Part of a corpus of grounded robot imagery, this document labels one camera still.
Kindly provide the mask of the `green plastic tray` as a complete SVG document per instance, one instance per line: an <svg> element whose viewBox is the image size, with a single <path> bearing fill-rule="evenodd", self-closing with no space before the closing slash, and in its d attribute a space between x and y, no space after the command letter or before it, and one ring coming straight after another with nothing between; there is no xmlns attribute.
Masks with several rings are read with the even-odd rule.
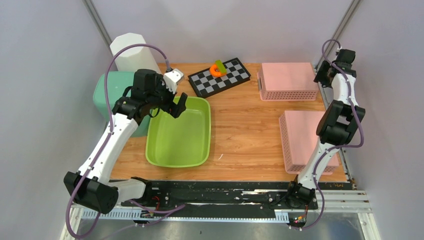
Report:
<svg viewBox="0 0 424 240"><path fill-rule="evenodd" d="M178 118L161 111L149 123L145 157L158 167L190 168L209 157L212 116L209 102L189 96Z"/></svg>

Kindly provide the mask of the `pink perforated basket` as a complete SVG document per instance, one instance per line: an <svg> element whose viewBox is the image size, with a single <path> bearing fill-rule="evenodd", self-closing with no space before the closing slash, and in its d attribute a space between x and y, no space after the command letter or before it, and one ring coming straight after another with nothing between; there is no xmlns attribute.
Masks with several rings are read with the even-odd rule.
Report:
<svg viewBox="0 0 424 240"><path fill-rule="evenodd" d="M309 62L266 62L257 72L262 101L314 101L319 91Z"/></svg>
<svg viewBox="0 0 424 240"><path fill-rule="evenodd" d="M299 174L307 165L318 140L317 126L324 111L286 110L279 117L285 171Z"/></svg>

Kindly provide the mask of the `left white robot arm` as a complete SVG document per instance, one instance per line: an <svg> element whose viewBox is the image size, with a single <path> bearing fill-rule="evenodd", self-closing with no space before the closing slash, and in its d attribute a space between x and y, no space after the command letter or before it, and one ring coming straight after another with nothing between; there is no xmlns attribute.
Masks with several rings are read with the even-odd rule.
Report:
<svg viewBox="0 0 424 240"><path fill-rule="evenodd" d="M115 163L125 144L151 110L157 109L178 118L186 110L187 94L182 93L174 103L178 84L184 74L177 68L159 74L150 69L139 69L133 74L132 85L111 110L111 120L89 158L76 172L64 177L66 189L73 202L108 214L117 204L135 200L140 206L153 201L152 183L140 177L110 181Z"/></svg>

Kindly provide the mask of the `large white container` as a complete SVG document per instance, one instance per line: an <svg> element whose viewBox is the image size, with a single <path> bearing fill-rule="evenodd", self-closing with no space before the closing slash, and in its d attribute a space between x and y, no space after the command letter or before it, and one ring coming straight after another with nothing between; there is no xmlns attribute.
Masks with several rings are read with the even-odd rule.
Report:
<svg viewBox="0 0 424 240"><path fill-rule="evenodd" d="M115 56L123 48L134 44L145 44L141 34L125 33L117 36L109 45L111 53ZM149 69L162 74L151 48L141 46L133 47L121 53L115 60L117 70L120 72L136 72L139 69Z"/></svg>

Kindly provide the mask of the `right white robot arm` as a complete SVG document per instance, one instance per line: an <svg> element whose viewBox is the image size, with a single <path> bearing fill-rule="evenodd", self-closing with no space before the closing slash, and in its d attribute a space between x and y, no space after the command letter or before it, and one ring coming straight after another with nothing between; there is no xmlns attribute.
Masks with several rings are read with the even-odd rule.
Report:
<svg viewBox="0 0 424 240"><path fill-rule="evenodd" d="M315 75L315 83L333 89L334 99L317 125L318 140L309 161L289 183L285 203L292 209L307 206L313 200L330 159L340 148L350 144L365 116L366 110L355 97L357 73L352 69L355 57L355 51L340 48L335 60L325 60Z"/></svg>

